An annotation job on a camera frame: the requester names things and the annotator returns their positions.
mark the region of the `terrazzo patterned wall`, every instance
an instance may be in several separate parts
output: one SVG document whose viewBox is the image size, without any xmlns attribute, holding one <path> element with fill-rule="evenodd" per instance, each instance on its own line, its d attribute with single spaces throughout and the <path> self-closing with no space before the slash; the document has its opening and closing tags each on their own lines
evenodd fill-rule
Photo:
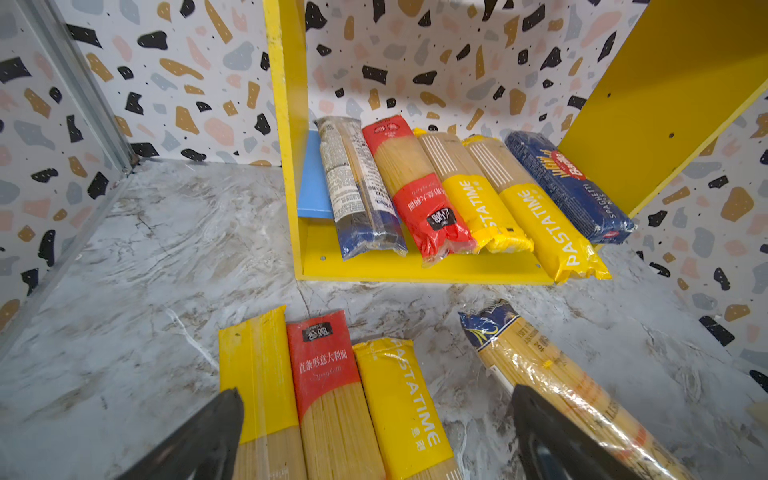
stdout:
<svg viewBox="0 0 768 480">
<path fill-rule="evenodd" d="M 768 391 L 768 91 L 635 220 L 637 254 Z"/>
<path fill-rule="evenodd" d="M 260 0 L 56 0 L 137 154 L 280 165 Z"/>
<path fill-rule="evenodd" d="M 647 0 L 306 2 L 310 118 L 558 144 Z"/>
<path fill-rule="evenodd" d="M 0 331 L 122 177 L 15 2 L 3 2 Z"/>
</svg>

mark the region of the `blue spaghetti package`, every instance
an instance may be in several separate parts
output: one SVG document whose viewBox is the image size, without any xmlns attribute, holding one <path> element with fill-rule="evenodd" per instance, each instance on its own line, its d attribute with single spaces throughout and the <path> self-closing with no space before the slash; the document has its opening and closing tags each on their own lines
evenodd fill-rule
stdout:
<svg viewBox="0 0 768 480">
<path fill-rule="evenodd" d="M 544 135 L 513 131 L 504 143 L 587 240 L 619 244 L 637 228 Z"/>
</svg>

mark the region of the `spaghetti package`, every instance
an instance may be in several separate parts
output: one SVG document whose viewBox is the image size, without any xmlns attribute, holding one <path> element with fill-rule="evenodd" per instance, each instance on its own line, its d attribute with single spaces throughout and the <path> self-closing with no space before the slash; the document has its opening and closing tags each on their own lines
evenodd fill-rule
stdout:
<svg viewBox="0 0 768 480">
<path fill-rule="evenodd" d="M 245 407 L 235 480 L 306 480 L 285 309 L 219 331 L 221 390 Z"/>
<path fill-rule="evenodd" d="M 293 383 L 310 480 L 384 480 L 344 312 L 288 324 Z"/>
<path fill-rule="evenodd" d="M 533 242 L 502 203 L 488 179 L 454 134 L 414 130 L 432 162 L 448 199 L 477 242 L 491 253 L 533 251 Z"/>
<path fill-rule="evenodd" d="M 620 462 L 647 480 L 693 480 L 654 437 L 504 300 L 459 313 L 469 342 L 509 391 L 530 386 Z"/>
<path fill-rule="evenodd" d="M 501 141 L 475 135 L 463 143 L 504 205 L 533 240 L 534 254 L 541 268 L 556 283 L 563 283 L 570 276 L 611 278 L 591 243 L 574 228 Z"/>
<path fill-rule="evenodd" d="M 353 347 L 387 480 L 461 480 L 411 340 Z"/>
<path fill-rule="evenodd" d="M 379 169 L 362 137 L 360 121 L 323 117 L 317 123 L 341 257 L 370 250 L 408 253 L 400 222 Z"/>
<path fill-rule="evenodd" d="M 419 141 L 403 117 L 386 118 L 362 130 L 426 266 L 450 253 L 471 253 L 475 241 L 435 175 Z"/>
<path fill-rule="evenodd" d="M 576 229 L 592 243 L 622 243 L 636 226 L 542 134 L 513 131 L 505 143 Z"/>
</svg>

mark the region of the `yellow shelf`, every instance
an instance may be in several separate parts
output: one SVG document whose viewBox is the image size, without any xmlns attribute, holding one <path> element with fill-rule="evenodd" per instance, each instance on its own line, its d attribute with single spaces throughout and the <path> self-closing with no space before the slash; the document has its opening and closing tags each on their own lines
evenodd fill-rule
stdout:
<svg viewBox="0 0 768 480">
<path fill-rule="evenodd" d="M 428 269 L 415 253 L 343 262 L 333 223 L 297 215 L 309 131 L 304 1 L 264 0 L 264 12 L 297 279 L 552 283 L 530 253 L 454 255 Z M 760 0 L 651 2 L 560 149 L 636 215 L 768 88 L 765 18 Z"/>
<path fill-rule="evenodd" d="M 532 253 L 451 255 L 429 268 L 406 233 L 409 254 L 370 252 L 342 261 L 336 228 L 331 220 L 300 218 L 306 224 L 299 280 L 342 280 L 418 283 L 500 283 L 551 285 Z"/>
</svg>

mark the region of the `marble floor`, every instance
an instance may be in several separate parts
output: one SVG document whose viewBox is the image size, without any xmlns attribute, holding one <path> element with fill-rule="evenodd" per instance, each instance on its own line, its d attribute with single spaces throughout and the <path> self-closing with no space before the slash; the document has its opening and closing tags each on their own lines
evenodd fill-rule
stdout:
<svg viewBox="0 0 768 480">
<path fill-rule="evenodd" d="M 299 283 L 278 168 L 150 161 L 0 363 L 0 478 L 113 478 L 218 391 L 217 332 L 287 304 L 414 339 L 467 480 L 524 478 L 457 312 L 504 297 L 701 478 L 764 478 L 766 393 L 627 247 L 612 282 Z"/>
</svg>

